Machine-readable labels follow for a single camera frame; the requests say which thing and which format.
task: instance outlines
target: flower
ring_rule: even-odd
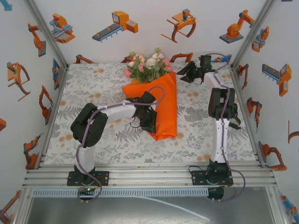
[[[132,67],[135,64],[135,62],[130,62],[128,66]]]
[[[170,67],[170,61],[168,61],[166,58],[164,58],[162,62],[164,62],[167,67]]]
[[[127,78],[130,78],[131,74],[132,74],[132,73],[129,72],[129,69],[126,68],[126,70],[125,70],[125,76],[126,76]]]
[[[139,68],[139,70],[140,70],[141,72],[144,72],[143,64],[139,64],[139,65],[138,65],[138,68]]]
[[[156,59],[157,61],[160,61],[164,59],[164,55],[162,55],[161,53],[155,53],[153,54],[152,58]]]
[[[146,63],[145,63],[145,65],[146,65],[146,67],[148,68],[148,69],[151,69],[152,68],[152,66],[155,66],[156,65],[156,59],[154,59],[154,58],[149,58],[148,60],[146,60]]]
[[[164,70],[167,72],[173,72],[173,70],[170,66],[165,67]]]
[[[135,55],[135,56],[133,57],[133,62],[136,61],[136,58],[137,58],[137,57],[139,57],[139,62],[140,62],[140,63],[143,64],[143,63],[145,62],[145,58],[144,58],[142,55],[140,55],[140,54],[137,54],[137,55]]]

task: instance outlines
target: white wall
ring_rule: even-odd
[[[47,131],[39,106],[39,94],[42,85],[46,87],[54,103],[58,89],[54,91],[52,79],[52,60],[54,54],[47,44],[46,55],[38,57],[37,48],[33,43],[33,35],[28,31],[28,23],[36,25],[24,1],[9,0],[12,11],[4,11],[0,5],[0,118],[7,122],[7,127],[0,132],[0,209],[15,195],[23,184],[26,174],[26,160],[23,144],[30,142],[37,135]],[[45,40],[37,31],[41,40]],[[30,81],[23,85],[31,93],[18,102],[23,95],[16,85],[8,87],[12,81],[7,80],[7,62],[19,62],[27,70]],[[22,81],[26,80],[21,72]],[[44,97],[43,103],[50,106]],[[38,146],[33,150],[37,153],[43,146],[43,135]]]
[[[156,47],[160,47],[169,59],[175,54],[190,52],[194,53],[194,60],[205,52],[235,56],[245,38],[227,44],[219,36],[225,34],[231,24],[237,23],[239,13],[245,9],[255,19],[264,3],[265,0],[88,0],[84,3],[81,0],[36,1],[47,23],[52,20],[54,13],[58,13],[73,26],[75,39],[65,44],[57,43],[67,63],[74,63],[78,54],[94,62],[121,62],[132,50],[150,57]],[[196,17],[197,26],[193,35],[187,38],[177,33],[178,43],[161,36],[171,36],[173,25],[167,19],[185,8]],[[120,32],[103,43],[93,40],[93,35],[113,23],[113,11],[128,13],[130,19],[138,23],[139,32]],[[245,22],[241,34],[246,37],[249,30],[249,24]]]
[[[266,45],[260,53],[248,50],[241,65],[249,65],[248,85],[243,90],[246,99],[252,97],[259,101],[261,109],[258,139],[263,144],[276,147],[282,154],[287,170],[275,172],[279,189],[290,201],[299,207],[298,169],[299,169],[299,137],[291,139],[288,144],[288,120],[291,132],[299,131],[299,64],[298,64],[298,8],[299,1],[277,1],[262,28],[270,27]],[[279,96],[278,85],[262,75],[262,64],[280,70],[286,63],[292,69],[289,91]],[[267,158],[267,164],[278,164],[275,155]]]

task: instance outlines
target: orange wrapping paper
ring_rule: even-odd
[[[151,83],[129,84],[122,88],[125,95],[141,97],[151,87],[161,86],[165,91],[164,99],[156,107],[156,134],[150,134],[156,141],[177,136],[177,84],[176,74],[166,74]],[[156,101],[162,98],[163,93],[159,88],[150,92]]]

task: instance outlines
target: white flower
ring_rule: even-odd
[[[146,65],[146,67],[148,68],[148,69],[151,69],[152,68],[152,66],[155,66],[156,65],[156,59],[154,59],[154,58],[149,58],[148,60],[146,60],[146,63],[145,63],[145,65]]]
[[[139,57],[140,63],[143,64],[145,61],[145,58],[140,54],[137,54],[133,57],[133,62],[136,60],[137,57]]]
[[[130,62],[128,66],[132,67],[135,64],[135,62]]]
[[[162,55],[161,53],[155,53],[153,54],[152,58],[156,59],[159,62],[160,60],[164,59],[164,55]]]

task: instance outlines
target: floral tablecloth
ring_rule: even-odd
[[[174,71],[186,63],[172,63]],[[223,63],[214,63],[217,68]],[[72,64],[60,101],[45,164],[74,164],[78,142],[72,137],[71,124],[86,103],[112,105],[125,99],[121,87],[130,83],[124,76],[126,64]],[[233,87],[229,67],[217,76],[227,86]],[[120,119],[106,124],[100,142],[95,148],[96,163],[148,163],[208,161],[212,153],[213,126],[207,109],[211,90],[203,83],[189,84],[177,75],[178,135],[155,141],[141,128],[131,128],[133,118]],[[252,161],[252,151],[247,129],[242,121],[240,130],[229,127],[228,159]]]

